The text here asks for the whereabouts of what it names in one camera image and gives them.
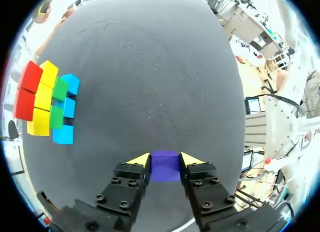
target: person's arm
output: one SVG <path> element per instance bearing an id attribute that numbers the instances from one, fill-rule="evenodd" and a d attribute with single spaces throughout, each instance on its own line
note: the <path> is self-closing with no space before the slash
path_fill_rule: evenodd
<path id="1" fill-rule="evenodd" d="M 61 24 L 66 20 L 66 17 L 62 18 L 62 20 L 54 27 L 53 31 L 50 33 L 49 37 L 45 40 L 45 42 L 35 51 L 37 56 L 40 56 L 43 50 L 45 49 L 46 45 L 49 43 L 57 29 L 61 26 Z"/>

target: yellow block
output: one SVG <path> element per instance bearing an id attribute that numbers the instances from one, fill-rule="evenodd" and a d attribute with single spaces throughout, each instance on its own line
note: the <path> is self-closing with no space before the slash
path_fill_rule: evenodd
<path id="1" fill-rule="evenodd" d="M 34 136 L 50 135 L 50 113 L 38 108 L 33 109 L 33 120 L 26 122 L 26 132 Z"/>
<path id="2" fill-rule="evenodd" d="M 51 99 L 52 99 L 53 89 L 44 85 L 43 83 L 39 83 L 38 89 L 36 91 L 36 98 L 34 100 L 34 107 L 50 111 L 51 107 Z"/>
<path id="3" fill-rule="evenodd" d="M 181 152 L 185 167 L 187 167 L 187 165 L 192 165 L 193 163 L 197 163 L 197 164 L 204 164 L 205 162 L 198 160 L 195 157 L 192 157 L 190 155 L 187 155 L 186 153 Z"/>
<path id="4" fill-rule="evenodd" d="M 149 156 L 150 156 L 150 153 L 148 152 L 148 153 L 145 153 L 142 156 L 134 158 L 133 160 L 130 160 L 130 161 L 126 162 L 126 163 L 127 164 L 137 163 L 137 164 L 143 165 L 143 167 L 145 167 Z"/>
<path id="5" fill-rule="evenodd" d="M 40 82 L 53 89 L 58 75 L 58 68 L 50 61 L 45 61 L 40 67 L 43 70 Z"/>

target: blue block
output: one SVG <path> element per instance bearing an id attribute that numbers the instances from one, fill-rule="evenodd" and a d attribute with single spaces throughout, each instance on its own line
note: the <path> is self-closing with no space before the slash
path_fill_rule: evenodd
<path id="1" fill-rule="evenodd" d="M 73 74 L 67 74 L 61 77 L 61 79 L 68 83 L 68 96 L 76 96 L 80 85 L 80 80 Z"/>
<path id="2" fill-rule="evenodd" d="M 63 102 L 57 101 L 55 106 L 63 110 L 63 116 L 68 118 L 75 117 L 76 101 L 66 97 Z"/>
<path id="3" fill-rule="evenodd" d="M 179 155 L 174 151 L 152 151 L 151 180 L 155 182 L 179 181 Z"/>
<path id="4" fill-rule="evenodd" d="M 74 127 L 63 125 L 62 129 L 53 129 L 53 142 L 60 145 L 74 143 Z"/>

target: red button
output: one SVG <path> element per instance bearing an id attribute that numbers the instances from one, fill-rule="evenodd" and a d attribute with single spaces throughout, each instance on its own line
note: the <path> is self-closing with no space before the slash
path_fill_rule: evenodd
<path id="1" fill-rule="evenodd" d="M 269 158 L 267 158 L 265 161 L 264 161 L 264 163 L 267 165 L 267 164 L 270 164 L 270 162 L 271 162 L 271 158 L 269 157 Z"/>

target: red block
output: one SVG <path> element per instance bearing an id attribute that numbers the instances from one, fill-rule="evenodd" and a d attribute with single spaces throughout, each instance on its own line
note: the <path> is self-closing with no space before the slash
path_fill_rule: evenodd
<path id="1" fill-rule="evenodd" d="M 38 65 L 33 61 L 29 61 L 21 74 L 18 88 L 23 88 L 35 94 L 38 89 L 42 72 L 43 70 Z"/>
<path id="2" fill-rule="evenodd" d="M 20 88 L 16 92 L 13 116 L 25 121 L 32 121 L 34 113 L 35 95 Z"/>

